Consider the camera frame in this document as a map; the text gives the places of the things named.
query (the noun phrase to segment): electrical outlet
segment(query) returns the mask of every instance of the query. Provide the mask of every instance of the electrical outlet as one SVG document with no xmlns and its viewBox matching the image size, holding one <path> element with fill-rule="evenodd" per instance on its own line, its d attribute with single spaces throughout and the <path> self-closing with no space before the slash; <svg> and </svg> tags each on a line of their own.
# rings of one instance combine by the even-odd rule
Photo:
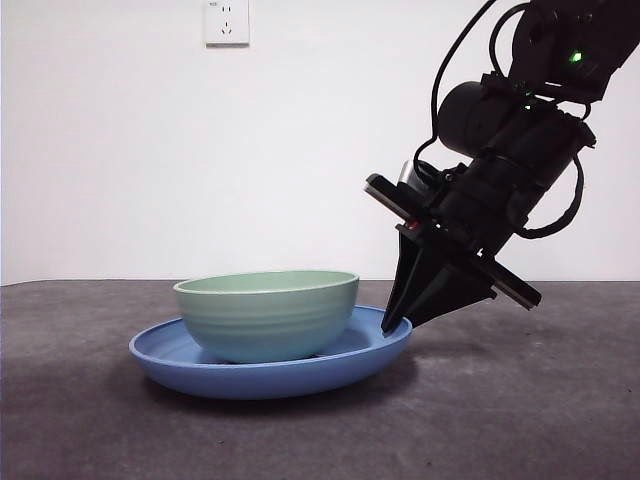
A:
<svg viewBox="0 0 640 480">
<path fill-rule="evenodd" d="M 249 45 L 249 0 L 207 0 L 204 4 L 207 47 Z"/>
</svg>

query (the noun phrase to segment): wire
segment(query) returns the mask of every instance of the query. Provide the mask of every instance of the wire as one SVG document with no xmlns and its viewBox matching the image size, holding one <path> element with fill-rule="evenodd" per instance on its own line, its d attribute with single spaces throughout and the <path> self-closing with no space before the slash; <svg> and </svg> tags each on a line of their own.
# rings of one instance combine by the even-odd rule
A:
<svg viewBox="0 0 640 480">
<path fill-rule="evenodd" d="M 580 120 L 586 120 L 587 118 L 589 118 L 589 115 L 591 115 L 591 104 L 590 103 L 585 103 L 584 104 L 584 115 L 582 116 L 582 118 Z"/>
<path fill-rule="evenodd" d="M 507 12 L 500 17 L 500 20 L 496 23 L 496 26 L 493 28 L 493 32 L 491 32 L 491 38 L 489 40 L 489 56 L 491 57 L 491 64 L 493 65 L 493 69 L 496 71 L 498 75 L 504 77 L 504 73 L 500 68 L 500 63 L 498 62 L 498 56 L 496 55 L 496 42 L 498 41 L 498 35 L 500 34 L 500 30 L 504 26 L 507 21 L 513 17 L 514 15 L 523 12 L 525 10 L 533 9 L 538 12 L 542 21 L 545 21 L 544 12 L 538 7 L 538 5 L 533 3 L 521 3 L 516 5 L 515 7 L 507 10 Z"/>
<path fill-rule="evenodd" d="M 467 37 L 469 32 L 476 25 L 476 23 L 478 23 L 478 20 L 480 20 L 480 18 L 487 12 L 487 10 L 489 10 L 489 8 L 491 8 L 491 6 L 494 3 L 496 3 L 496 1 L 497 0 L 488 0 L 480 8 L 480 10 L 478 10 L 476 12 L 476 14 L 473 16 L 473 18 L 471 18 L 471 20 L 469 21 L 467 26 L 464 27 L 464 30 L 462 30 L 462 32 L 460 33 L 460 35 L 458 36 L 456 41 L 453 43 L 453 45 L 451 46 L 451 48 L 447 52 L 447 55 L 444 57 L 444 60 L 442 61 L 442 63 L 440 64 L 440 68 L 438 69 L 438 73 L 436 74 L 436 78 L 435 78 L 435 80 L 433 82 L 433 90 L 431 91 L 431 130 L 432 130 L 432 135 L 431 135 L 431 138 L 429 140 L 427 140 L 426 142 L 424 142 L 422 145 L 420 145 L 418 147 L 418 149 L 416 150 L 416 153 L 413 156 L 413 169 L 415 170 L 416 175 L 418 175 L 418 178 L 420 178 L 420 180 L 422 180 L 427 185 L 432 185 L 434 183 L 434 180 L 435 180 L 434 177 L 439 172 L 432 165 L 429 165 L 428 163 L 425 163 L 425 162 L 420 162 L 419 157 L 420 157 L 420 154 L 424 151 L 425 148 L 427 148 L 429 145 L 434 144 L 436 142 L 436 140 L 438 140 L 438 133 L 439 133 L 438 132 L 438 91 L 440 90 L 440 82 L 442 81 L 442 77 L 444 76 L 444 72 L 447 69 L 447 66 L 449 65 L 449 62 L 451 61 L 451 59 L 455 55 L 456 51 L 460 47 L 460 44 L 462 44 L 462 42 Z M 427 170 L 426 174 L 422 171 L 422 168 Z"/>
<path fill-rule="evenodd" d="M 578 213 L 578 210 L 580 209 L 580 204 L 582 203 L 582 192 L 584 190 L 584 170 L 582 169 L 582 164 L 580 163 L 580 159 L 578 158 L 577 154 L 573 156 L 573 163 L 575 163 L 576 168 L 578 169 L 578 180 L 576 182 L 575 195 L 573 197 L 571 205 L 569 205 L 569 208 L 555 222 L 550 223 L 546 227 L 532 229 L 518 227 L 517 224 L 514 223 L 510 218 L 509 213 L 507 213 L 507 219 L 509 220 L 511 227 L 514 229 L 514 233 L 516 235 L 528 240 L 544 238 L 558 233 L 560 230 L 569 226 L 569 224 L 573 221 L 576 214 Z"/>
</svg>

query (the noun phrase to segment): tabletop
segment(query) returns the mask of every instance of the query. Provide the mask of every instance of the tabletop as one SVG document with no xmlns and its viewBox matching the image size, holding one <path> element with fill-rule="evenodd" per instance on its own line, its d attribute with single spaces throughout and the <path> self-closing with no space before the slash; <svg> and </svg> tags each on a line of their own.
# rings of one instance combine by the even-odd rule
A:
<svg viewBox="0 0 640 480">
<path fill-rule="evenodd" d="M 169 281 L 2 288 L 2 473 L 22 479 L 638 479 L 640 283 L 542 282 L 415 329 L 380 373 L 307 397 L 189 397 L 127 349 Z M 384 307 L 390 282 L 363 281 Z"/>
</svg>

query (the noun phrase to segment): blue plate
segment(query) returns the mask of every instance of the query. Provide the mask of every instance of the blue plate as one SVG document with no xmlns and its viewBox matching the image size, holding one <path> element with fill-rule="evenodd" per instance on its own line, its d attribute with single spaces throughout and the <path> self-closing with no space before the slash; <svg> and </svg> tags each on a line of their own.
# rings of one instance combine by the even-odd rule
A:
<svg viewBox="0 0 640 480">
<path fill-rule="evenodd" d="M 145 373 L 189 395 L 235 400 L 295 397 L 349 385 L 396 358 L 411 335 L 403 319 L 390 334 L 384 310 L 356 306 L 346 330 L 329 347 L 303 360 L 229 364 L 193 341 L 182 319 L 151 327 L 131 339 L 129 351 Z"/>
</svg>

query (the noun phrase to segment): ceramic bowl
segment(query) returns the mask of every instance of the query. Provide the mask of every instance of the ceramic bowl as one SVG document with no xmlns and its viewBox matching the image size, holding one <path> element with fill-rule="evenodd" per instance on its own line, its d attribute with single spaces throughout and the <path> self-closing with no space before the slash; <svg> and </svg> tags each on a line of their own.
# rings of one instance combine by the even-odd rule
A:
<svg viewBox="0 0 640 480">
<path fill-rule="evenodd" d="M 345 329 L 359 277 L 333 271 L 259 272 L 176 284 L 189 334 L 234 363 L 308 357 Z"/>
</svg>

